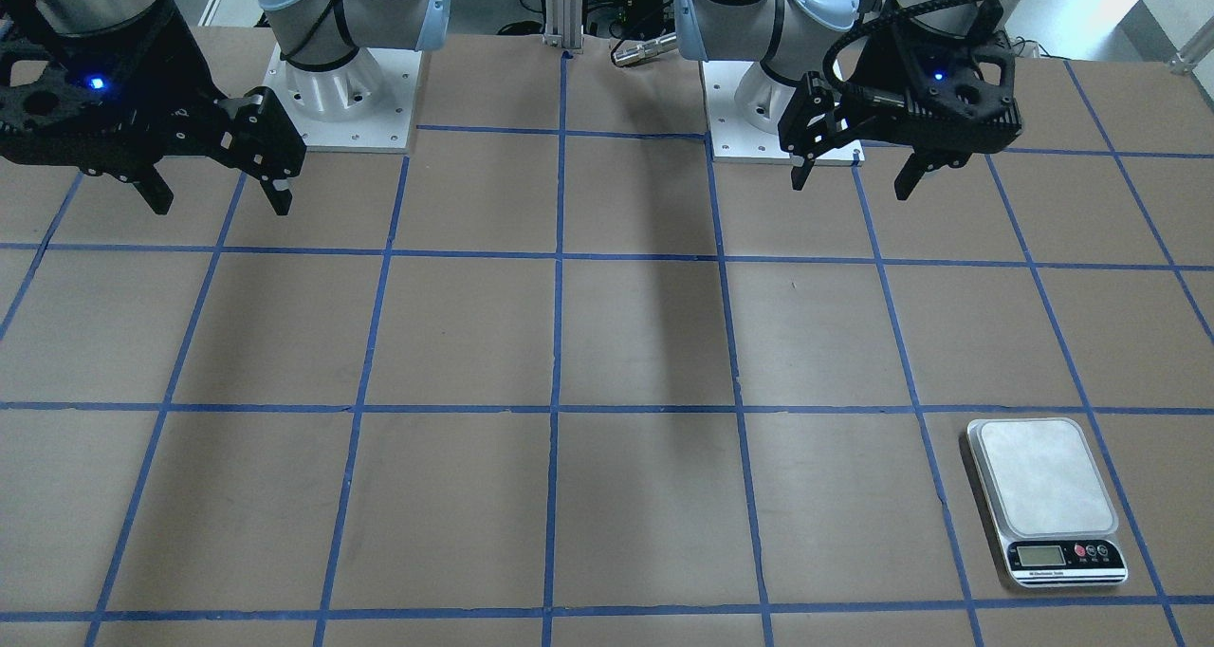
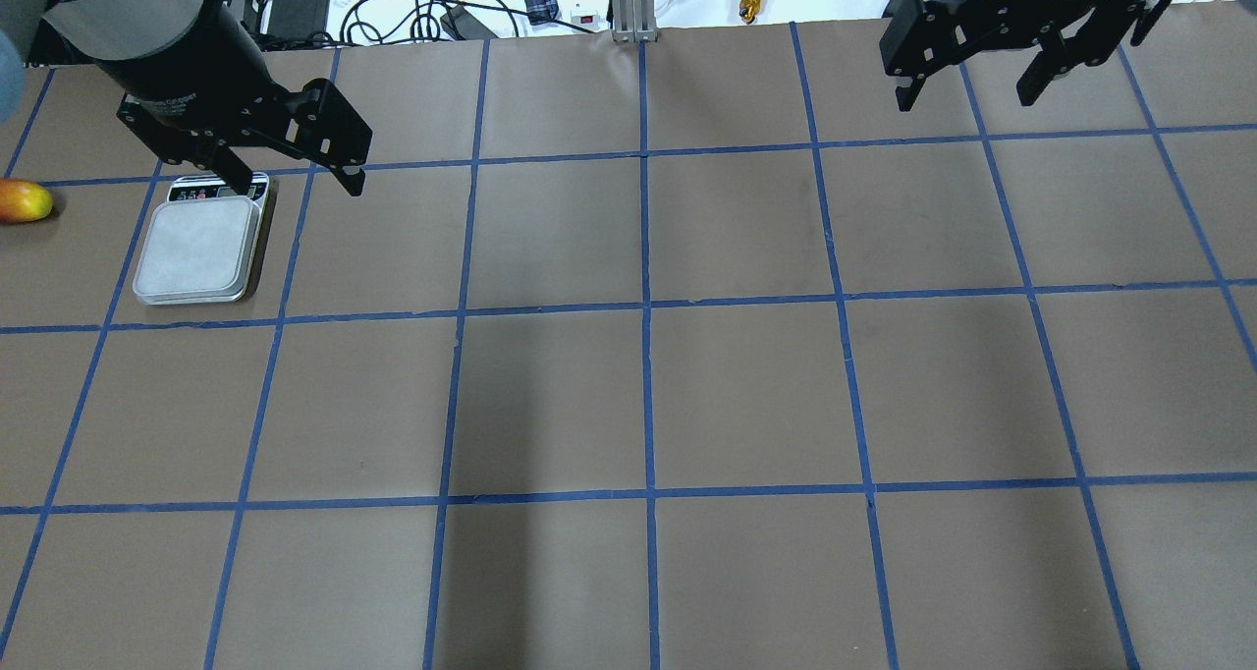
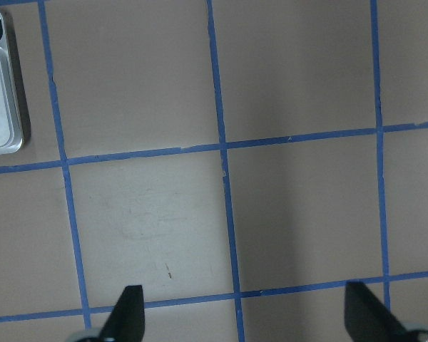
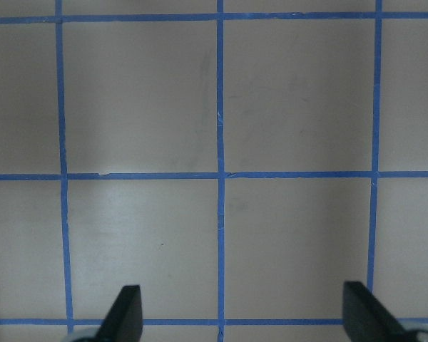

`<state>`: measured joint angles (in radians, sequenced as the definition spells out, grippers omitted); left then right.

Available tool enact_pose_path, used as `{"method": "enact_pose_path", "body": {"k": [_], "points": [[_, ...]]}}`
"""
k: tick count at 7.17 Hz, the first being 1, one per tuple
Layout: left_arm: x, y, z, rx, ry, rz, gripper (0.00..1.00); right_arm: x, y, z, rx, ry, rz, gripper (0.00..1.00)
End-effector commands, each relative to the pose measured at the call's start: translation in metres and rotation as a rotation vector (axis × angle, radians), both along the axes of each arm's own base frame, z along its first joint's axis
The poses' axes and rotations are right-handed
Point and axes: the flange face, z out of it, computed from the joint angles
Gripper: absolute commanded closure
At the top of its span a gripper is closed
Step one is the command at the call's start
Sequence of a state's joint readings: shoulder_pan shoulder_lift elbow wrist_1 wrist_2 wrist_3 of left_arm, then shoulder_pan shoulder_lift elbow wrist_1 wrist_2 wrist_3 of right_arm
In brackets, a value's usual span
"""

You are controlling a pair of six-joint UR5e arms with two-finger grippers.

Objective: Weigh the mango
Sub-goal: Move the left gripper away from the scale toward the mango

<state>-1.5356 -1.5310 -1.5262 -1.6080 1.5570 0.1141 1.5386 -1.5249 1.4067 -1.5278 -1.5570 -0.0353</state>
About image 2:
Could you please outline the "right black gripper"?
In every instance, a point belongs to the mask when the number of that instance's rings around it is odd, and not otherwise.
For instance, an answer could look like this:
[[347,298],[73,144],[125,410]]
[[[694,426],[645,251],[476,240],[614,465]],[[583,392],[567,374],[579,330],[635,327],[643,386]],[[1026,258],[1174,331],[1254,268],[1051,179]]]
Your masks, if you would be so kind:
[[1019,106],[1029,107],[1073,67],[1107,62],[1146,13],[1148,0],[889,0],[879,49],[908,112],[952,57],[1038,47],[1017,80]]

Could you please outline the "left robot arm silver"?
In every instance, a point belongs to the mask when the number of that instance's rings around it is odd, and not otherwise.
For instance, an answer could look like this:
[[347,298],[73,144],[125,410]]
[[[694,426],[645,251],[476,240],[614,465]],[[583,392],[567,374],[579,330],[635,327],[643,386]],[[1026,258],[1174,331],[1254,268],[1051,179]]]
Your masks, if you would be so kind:
[[277,83],[224,0],[3,0],[4,118],[40,23],[119,85],[117,118],[163,163],[189,161],[243,191],[251,168],[239,147],[265,147],[362,195],[372,129],[332,80]]

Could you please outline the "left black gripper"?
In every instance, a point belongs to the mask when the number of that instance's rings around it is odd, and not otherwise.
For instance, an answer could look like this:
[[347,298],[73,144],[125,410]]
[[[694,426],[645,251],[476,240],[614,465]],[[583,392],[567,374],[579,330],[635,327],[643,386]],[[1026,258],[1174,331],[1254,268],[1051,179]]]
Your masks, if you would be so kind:
[[358,199],[373,132],[329,79],[290,89],[266,69],[121,69],[117,118],[163,163],[192,163],[249,196],[240,147],[263,147],[327,168]]

